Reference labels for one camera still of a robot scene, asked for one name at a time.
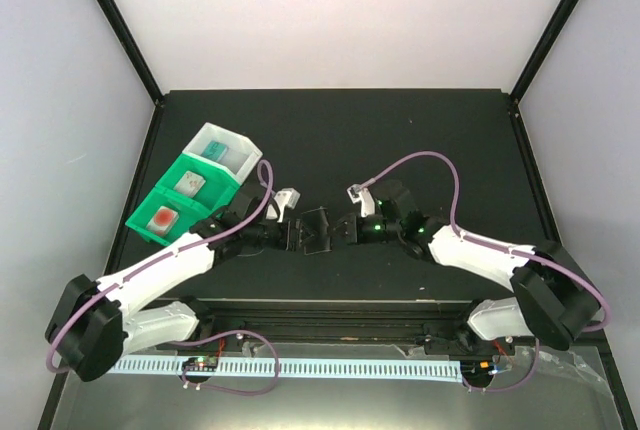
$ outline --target white wall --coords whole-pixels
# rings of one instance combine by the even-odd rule
[[[510,91],[560,0],[116,1],[164,91]]]
[[[0,0],[0,421],[36,428],[44,330],[104,270],[152,104],[95,0]]]
[[[521,105],[563,241],[613,306],[640,418],[640,6],[582,0]]]

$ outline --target black base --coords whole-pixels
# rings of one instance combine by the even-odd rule
[[[136,205],[207,121],[250,137],[275,171],[276,187],[301,193],[296,211],[327,208],[335,222],[353,211],[346,189],[417,150],[438,150],[461,179],[459,223],[504,241],[536,242],[544,230],[508,114],[497,90],[180,91],[166,98]],[[425,213],[448,217],[453,192],[441,162],[398,169]],[[159,250],[126,230],[110,271]],[[458,269],[408,258],[395,245],[317,255],[264,251],[193,278],[168,296],[262,300],[473,300],[508,292]]]

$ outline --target red object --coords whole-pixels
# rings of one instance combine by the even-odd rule
[[[173,220],[174,212],[169,210],[168,208],[161,208],[156,212],[153,216],[153,223],[158,225],[159,227],[166,227]]]

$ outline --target red wire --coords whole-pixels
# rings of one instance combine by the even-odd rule
[[[220,339],[220,343],[218,344],[218,358],[220,358],[222,356],[222,350],[224,350],[224,346],[225,346],[225,339],[221,338]]]
[[[498,343],[498,341],[497,341],[497,340],[494,340],[494,341],[493,341],[493,345],[498,349],[498,351],[499,351],[502,355],[504,355],[505,357],[507,357],[507,359],[508,359],[511,363],[513,363],[513,359],[512,359],[509,355],[507,355],[507,352],[505,352],[505,351],[504,351],[504,349],[502,348],[502,346],[500,345],[500,343]]]

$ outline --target white object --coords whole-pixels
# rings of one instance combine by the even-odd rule
[[[192,356],[129,355],[109,373],[129,375],[182,374],[182,364]],[[430,380],[461,383],[460,362],[438,360],[368,360],[280,358],[280,378],[358,380]],[[213,370],[187,372],[189,376],[273,377],[273,358],[221,357]]]
[[[300,192],[298,192],[295,188],[283,188],[278,191],[276,195],[273,197],[276,205],[278,206],[278,210],[280,211],[280,217],[278,218],[278,222],[282,222],[284,220],[284,212],[287,208],[294,209],[298,204],[298,200],[300,200]],[[273,208],[273,204],[269,205],[267,209],[267,220],[275,220],[278,217],[278,212]]]
[[[171,245],[149,258],[118,273],[99,278],[97,280],[98,290],[102,291],[114,283],[120,285],[120,288],[113,290],[105,298],[112,302],[119,302],[123,322],[126,322],[129,316],[142,310],[152,300],[185,280],[206,272],[213,266],[214,252],[206,245],[178,253],[178,248],[201,240],[202,238],[195,233],[185,233]],[[123,283],[123,279],[132,271],[167,252],[173,253],[173,255]]]
[[[186,340],[197,326],[196,314],[182,302],[143,310],[130,316],[122,326],[128,334],[122,344],[122,355],[165,342]]]
[[[192,198],[200,191],[205,182],[206,180],[202,176],[187,170],[173,189],[186,197]]]
[[[351,203],[360,204],[361,217],[368,217],[376,213],[376,203],[368,188],[362,188],[360,185],[351,185],[347,188],[347,195],[349,195]]]
[[[532,335],[515,297],[497,301],[485,300],[471,312],[467,323],[483,340]]]
[[[220,160],[214,162],[202,156],[212,141],[227,146],[227,151]],[[218,167],[228,173],[239,185],[247,179],[253,168],[262,157],[262,152],[255,144],[243,135],[205,123],[195,137],[184,148],[182,153],[196,158],[207,165]]]
[[[149,223],[147,223],[147,230],[155,233],[159,237],[164,237],[171,228],[178,221],[180,215],[175,210],[171,210],[169,207],[161,206],[158,211],[151,217]]]
[[[495,243],[502,246],[511,247],[513,250],[530,253],[533,255],[532,245],[512,245],[491,238],[483,237],[466,232],[466,235],[486,242]],[[429,251],[434,260],[440,265],[448,265],[458,267],[468,272],[491,280],[498,285],[513,292],[510,278],[513,271],[522,267],[529,260],[524,257],[515,257],[509,253],[499,252],[490,248],[482,247],[476,243],[471,243],[457,236],[451,225],[442,227],[433,236],[433,240],[429,243]]]

